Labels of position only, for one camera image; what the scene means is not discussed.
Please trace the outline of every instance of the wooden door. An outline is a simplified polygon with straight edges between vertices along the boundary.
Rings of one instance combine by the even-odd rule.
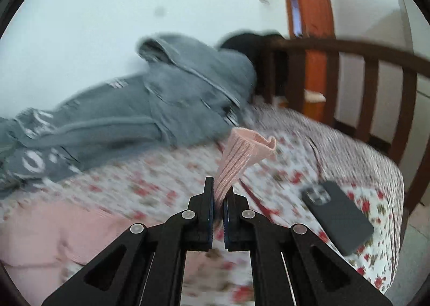
[[[334,37],[333,12],[330,0],[297,0],[302,37]],[[318,51],[306,55],[305,88],[325,95],[326,56]],[[323,110],[318,113],[321,120]]]

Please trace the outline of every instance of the floor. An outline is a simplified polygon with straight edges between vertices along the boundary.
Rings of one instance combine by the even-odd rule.
[[[406,306],[430,273],[430,207],[418,205],[408,221],[396,277],[386,296]]]

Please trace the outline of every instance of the bed headboard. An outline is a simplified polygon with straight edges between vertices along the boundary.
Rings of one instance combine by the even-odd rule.
[[[285,51],[289,57],[289,76],[285,87],[285,97],[289,108],[302,111],[306,74],[306,50],[317,50],[327,55],[326,103],[323,123],[333,126],[338,98],[339,53],[362,56],[365,61],[364,89],[360,118],[354,138],[367,142],[370,137],[376,95],[378,91],[379,62],[398,65],[403,69],[402,99],[394,138],[388,156],[399,164],[409,138],[414,116],[417,92],[417,74],[430,78],[430,62],[412,53],[388,48],[364,41],[338,40],[331,38],[274,38],[267,43],[263,52],[264,99],[270,101],[274,95],[275,62],[274,52]],[[405,196],[405,208],[413,211],[421,200],[430,182],[430,139],[420,166]]]

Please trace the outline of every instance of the silver screw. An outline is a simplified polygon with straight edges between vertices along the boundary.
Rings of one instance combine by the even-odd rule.
[[[138,233],[142,233],[144,229],[145,228],[142,224],[134,224],[130,227],[130,232],[136,235]]]
[[[245,219],[252,219],[253,217],[255,217],[255,211],[250,210],[250,209],[244,210],[244,211],[242,211],[242,216]]]
[[[293,228],[294,232],[296,232],[298,235],[304,235],[307,231],[307,228],[305,225],[302,224],[298,224],[298,225],[294,225]]]
[[[182,213],[182,217],[184,219],[192,219],[196,216],[196,213],[194,213],[192,210],[186,210]]]

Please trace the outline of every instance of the black phone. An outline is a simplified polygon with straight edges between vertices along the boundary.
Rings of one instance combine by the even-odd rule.
[[[354,253],[375,231],[334,181],[305,189],[302,199],[343,256]]]

